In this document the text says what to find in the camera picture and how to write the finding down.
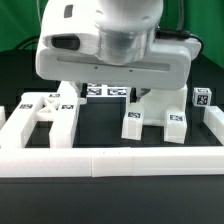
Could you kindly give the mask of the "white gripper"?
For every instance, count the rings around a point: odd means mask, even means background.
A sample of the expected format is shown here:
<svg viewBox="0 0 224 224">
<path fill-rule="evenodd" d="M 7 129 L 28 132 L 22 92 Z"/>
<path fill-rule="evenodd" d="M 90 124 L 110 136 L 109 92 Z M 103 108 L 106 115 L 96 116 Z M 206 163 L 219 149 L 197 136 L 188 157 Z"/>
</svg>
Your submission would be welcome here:
<svg viewBox="0 0 224 224">
<path fill-rule="evenodd" d="M 95 56 L 77 54 L 69 50 L 38 46 L 36 72 L 46 80 L 74 81 L 135 87 L 130 102 L 136 103 L 150 89 L 179 90 L 185 84 L 191 67 L 187 48 L 157 44 L 142 60 L 115 66 Z"/>
</svg>

